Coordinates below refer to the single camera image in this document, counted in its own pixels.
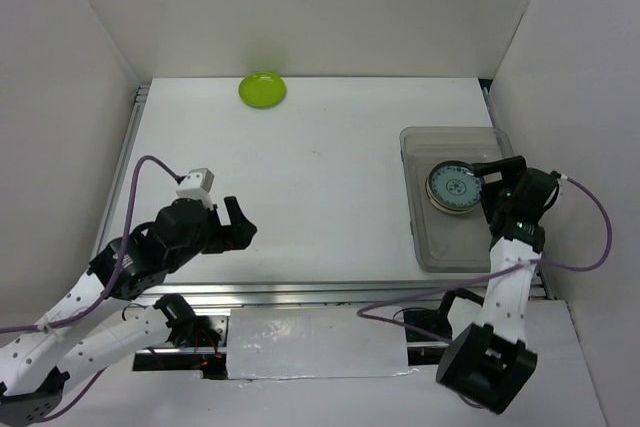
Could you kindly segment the small blue floral plate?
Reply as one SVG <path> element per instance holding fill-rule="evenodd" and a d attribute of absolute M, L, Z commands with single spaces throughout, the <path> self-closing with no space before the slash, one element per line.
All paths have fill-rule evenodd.
<path fill-rule="evenodd" d="M 460 208 L 480 201 L 483 183 L 473 175 L 471 165 L 466 162 L 441 162 L 430 171 L 426 182 L 436 199 L 447 206 Z"/>

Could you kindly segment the green plate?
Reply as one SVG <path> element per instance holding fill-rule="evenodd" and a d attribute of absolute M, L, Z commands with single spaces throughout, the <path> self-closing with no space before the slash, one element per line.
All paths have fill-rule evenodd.
<path fill-rule="evenodd" d="M 287 94 L 284 80 L 276 73 L 262 71 L 244 77 L 238 86 L 240 99 L 249 107 L 268 109 L 279 104 Z"/>

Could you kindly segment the yellow patterned plate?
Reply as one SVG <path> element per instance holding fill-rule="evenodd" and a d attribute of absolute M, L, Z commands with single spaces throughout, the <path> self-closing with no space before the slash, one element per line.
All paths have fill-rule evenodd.
<path fill-rule="evenodd" d="M 463 207 L 451 207 L 451 206 L 447 206 L 445 203 L 441 202 L 440 200 L 436 199 L 435 194 L 432 192 L 432 189 L 430 187 L 429 182 L 425 183 L 425 191 L 427 193 L 427 197 L 430 201 L 430 203 L 438 210 L 440 210 L 441 212 L 450 214 L 450 215 L 462 215 L 462 214 L 466 214 L 468 212 L 471 212 L 473 210 L 475 210 L 479 205 L 480 205 L 480 201 L 477 201 L 475 203 L 473 203 L 472 205 L 469 206 L 463 206 Z"/>

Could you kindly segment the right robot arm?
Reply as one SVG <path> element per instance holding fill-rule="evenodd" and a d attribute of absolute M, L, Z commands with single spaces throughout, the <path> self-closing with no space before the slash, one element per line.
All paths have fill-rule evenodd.
<path fill-rule="evenodd" d="M 537 366 L 537 354 L 526 345 L 525 314 L 546 240 L 539 222 L 559 194 L 559 175 L 529 167 L 522 156 L 475 163 L 472 169 L 480 178 L 501 176 L 484 184 L 480 196 L 491 234 L 491 279 L 473 322 L 458 304 L 436 313 L 438 332 L 453 339 L 442 355 L 436 381 L 499 415 Z"/>

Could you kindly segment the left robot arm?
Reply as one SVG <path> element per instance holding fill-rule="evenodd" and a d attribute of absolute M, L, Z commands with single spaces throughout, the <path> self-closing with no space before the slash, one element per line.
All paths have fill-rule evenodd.
<path fill-rule="evenodd" d="M 156 218 L 111 241 L 33 332 L 1 349 L 1 422 L 30 426 L 53 418 L 65 394 L 138 350 L 169 343 L 216 345 L 220 336 L 179 294 L 165 294 L 118 325 L 100 330 L 146 290 L 203 254 L 247 249 L 257 232 L 235 197 L 215 207 L 178 199 Z"/>

